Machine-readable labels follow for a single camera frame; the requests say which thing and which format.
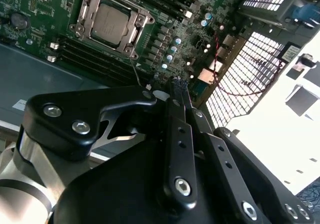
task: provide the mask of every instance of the white sticker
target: white sticker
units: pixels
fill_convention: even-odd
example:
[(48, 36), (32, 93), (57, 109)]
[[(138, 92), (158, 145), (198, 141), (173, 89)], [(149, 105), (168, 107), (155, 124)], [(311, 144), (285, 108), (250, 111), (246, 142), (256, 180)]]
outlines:
[(12, 107), (17, 109), (17, 110), (21, 110), (21, 111), (25, 111), (25, 107), (26, 107), (26, 100), (19, 100), (18, 102), (15, 103), (15, 105), (13, 105)]
[(285, 52), (285, 54), (282, 56), (282, 59), (291, 62), (294, 57), (299, 53), (300, 49), (296, 46), (291, 45), (288, 50)]

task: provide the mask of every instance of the red cable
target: red cable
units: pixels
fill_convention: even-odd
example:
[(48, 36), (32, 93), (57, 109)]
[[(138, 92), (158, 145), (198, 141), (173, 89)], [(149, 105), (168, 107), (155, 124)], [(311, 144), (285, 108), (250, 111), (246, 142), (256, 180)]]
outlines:
[(219, 38), (217, 37), (217, 35), (214, 36), (215, 37), (215, 42), (216, 42), (216, 52), (215, 52), (215, 60), (214, 60), (214, 66), (213, 66), (213, 77), (214, 77), (214, 81), (217, 83), (217, 87), (227, 93), (228, 95), (232, 95), (232, 96), (250, 96), (250, 95), (257, 95), (257, 94), (260, 94), (260, 93), (263, 93), (266, 89), (268, 89), (268, 87), (275, 81), (276, 79), (276, 76), (278, 75), (278, 73), (280, 72), (281, 70), (281, 67), (282, 67), (282, 64), (281, 64), (281, 61), (279, 60), (279, 65), (273, 75), (273, 77), (270, 79), (270, 82), (265, 86), (265, 88), (263, 90), (259, 90), (259, 91), (256, 91), (256, 92), (253, 92), (251, 94), (235, 94), (235, 93), (230, 93), (228, 91), (226, 91), (221, 85), (220, 85), (220, 82), (218, 81), (218, 76), (217, 76), (217, 73), (216, 73), (216, 66), (217, 66), (217, 59), (218, 59), (218, 49), (219, 49)]

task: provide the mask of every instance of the perforated metal panel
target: perforated metal panel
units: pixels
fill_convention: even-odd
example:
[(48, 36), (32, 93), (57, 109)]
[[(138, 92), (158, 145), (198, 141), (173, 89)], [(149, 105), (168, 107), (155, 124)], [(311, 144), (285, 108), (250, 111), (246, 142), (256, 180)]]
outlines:
[[(277, 56), (282, 49), (283, 45), (253, 32), (221, 79), (221, 89), (240, 95), (263, 91), (277, 72), (280, 64)], [(249, 114), (262, 96), (262, 93), (233, 96), (221, 89), (215, 88), (206, 102), (216, 127), (226, 126), (236, 116)]]

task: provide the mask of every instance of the black wire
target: black wire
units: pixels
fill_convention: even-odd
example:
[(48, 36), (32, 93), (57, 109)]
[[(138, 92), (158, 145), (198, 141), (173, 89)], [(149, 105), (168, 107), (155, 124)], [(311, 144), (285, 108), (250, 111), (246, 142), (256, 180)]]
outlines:
[(133, 61), (132, 61), (132, 60), (130, 60), (130, 63), (131, 63), (132, 68), (133, 68), (133, 70), (134, 70), (134, 72), (135, 72), (135, 76), (136, 76), (136, 80), (137, 80), (138, 84), (139, 84), (140, 86), (142, 86), (142, 85), (141, 85), (141, 83), (140, 83), (139, 75), (138, 75), (138, 73), (137, 73), (137, 71), (136, 71), (136, 68), (135, 68), (135, 66), (134, 66)]
[(312, 213), (320, 212), (320, 182), (315, 181), (303, 191), (298, 193), (297, 197), (301, 201), (311, 202), (313, 207), (310, 208)]

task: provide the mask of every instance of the metal bracket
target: metal bracket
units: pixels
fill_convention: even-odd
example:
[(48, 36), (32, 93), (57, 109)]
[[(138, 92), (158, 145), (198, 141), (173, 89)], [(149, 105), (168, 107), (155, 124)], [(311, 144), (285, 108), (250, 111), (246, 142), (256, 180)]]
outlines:
[(38, 95), (27, 102), (22, 124), (40, 145), (65, 159), (81, 160), (89, 155), (107, 115), (152, 107), (156, 102), (140, 86)]
[(251, 194), (272, 223), (315, 222), (309, 210), (302, 208), (303, 203), (231, 131), (220, 127), (214, 134), (225, 141)]

